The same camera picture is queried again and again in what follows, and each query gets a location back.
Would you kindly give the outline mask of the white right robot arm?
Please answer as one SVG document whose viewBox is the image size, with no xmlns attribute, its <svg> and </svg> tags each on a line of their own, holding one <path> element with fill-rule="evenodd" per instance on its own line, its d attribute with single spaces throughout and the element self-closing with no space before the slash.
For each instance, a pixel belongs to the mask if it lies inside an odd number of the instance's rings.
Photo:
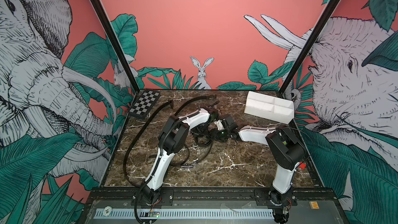
<svg viewBox="0 0 398 224">
<path fill-rule="evenodd" d="M 250 125 L 239 127 L 230 115 L 215 121 L 214 138 L 219 141 L 233 139 L 266 145 L 277 163 L 269 200 L 275 206 L 291 206 L 292 180 L 296 168 L 305 160 L 305 148 L 300 139 L 286 125 L 276 128 L 261 128 Z"/>
</svg>

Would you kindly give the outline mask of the black belt with metal buckle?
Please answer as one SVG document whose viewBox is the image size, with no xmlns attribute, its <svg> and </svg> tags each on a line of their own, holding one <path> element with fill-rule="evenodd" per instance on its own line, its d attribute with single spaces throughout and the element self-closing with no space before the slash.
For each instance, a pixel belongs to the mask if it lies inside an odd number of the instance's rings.
<svg viewBox="0 0 398 224">
<path fill-rule="evenodd" d="M 216 127 L 213 127 L 212 129 L 209 127 L 220 120 L 220 113 L 219 101 L 215 101 L 213 104 L 208 106 L 200 107 L 195 112 L 193 117 L 194 122 L 190 124 L 190 131 L 193 135 L 196 146 L 208 148 L 208 150 L 203 157 L 194 160 L 189 167 L 193 168 L 209 155 L 218 131 Z"/>
</svg>

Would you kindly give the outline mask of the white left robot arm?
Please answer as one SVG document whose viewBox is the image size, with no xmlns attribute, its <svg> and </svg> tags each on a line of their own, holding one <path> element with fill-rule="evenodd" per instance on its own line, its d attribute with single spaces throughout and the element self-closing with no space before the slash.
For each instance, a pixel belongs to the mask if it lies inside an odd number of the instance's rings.
<svg viewBox="0 0 398 224">
<path fill-rule="evenodd" d="M 213 107 L 204 107 L 188 115 L 171 116 L 158 136 L 158 152 L 150 174 L 135 194 L 135 202 L 143 199 L 154 204 L 160 197 L 160 189 L 173 157 L 184 147 L 189 132 L 199 125 L 210 125 L 219 117 Z"/>
</svg>

